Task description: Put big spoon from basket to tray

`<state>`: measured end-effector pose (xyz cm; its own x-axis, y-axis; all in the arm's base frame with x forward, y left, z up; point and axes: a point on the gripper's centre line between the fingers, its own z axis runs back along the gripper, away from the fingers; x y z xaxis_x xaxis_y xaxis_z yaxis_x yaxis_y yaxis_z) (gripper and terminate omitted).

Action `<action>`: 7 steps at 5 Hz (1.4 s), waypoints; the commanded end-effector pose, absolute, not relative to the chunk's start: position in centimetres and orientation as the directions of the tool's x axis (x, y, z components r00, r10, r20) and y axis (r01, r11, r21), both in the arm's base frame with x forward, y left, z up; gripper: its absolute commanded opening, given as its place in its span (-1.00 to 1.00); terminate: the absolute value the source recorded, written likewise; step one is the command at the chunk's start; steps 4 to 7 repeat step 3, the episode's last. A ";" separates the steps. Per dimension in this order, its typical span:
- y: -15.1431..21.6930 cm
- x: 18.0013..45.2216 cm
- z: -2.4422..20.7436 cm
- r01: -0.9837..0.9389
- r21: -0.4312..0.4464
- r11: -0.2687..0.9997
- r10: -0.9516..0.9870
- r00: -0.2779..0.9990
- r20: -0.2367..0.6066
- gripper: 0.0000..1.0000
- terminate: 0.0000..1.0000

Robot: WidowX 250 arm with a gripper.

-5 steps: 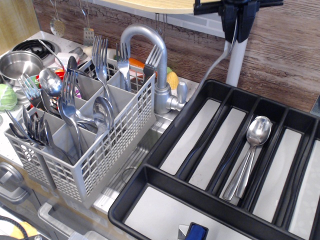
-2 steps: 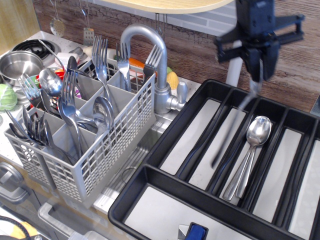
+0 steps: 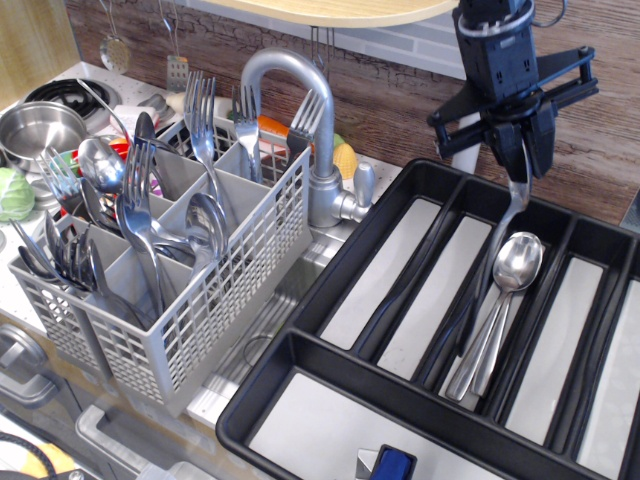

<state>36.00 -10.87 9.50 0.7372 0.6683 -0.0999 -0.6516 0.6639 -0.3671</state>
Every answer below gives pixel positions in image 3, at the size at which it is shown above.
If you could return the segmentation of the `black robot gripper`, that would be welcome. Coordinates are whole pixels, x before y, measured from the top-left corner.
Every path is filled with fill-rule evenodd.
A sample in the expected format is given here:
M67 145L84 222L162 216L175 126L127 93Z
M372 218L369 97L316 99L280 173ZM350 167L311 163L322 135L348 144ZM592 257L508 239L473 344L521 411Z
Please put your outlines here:
M544 177L559 110L597 92L595 49L539 56L533 1L461 1L452 17L466 80L428 118L438 153L450 157L483 142L509 179L522 182L524 140L534 176Z

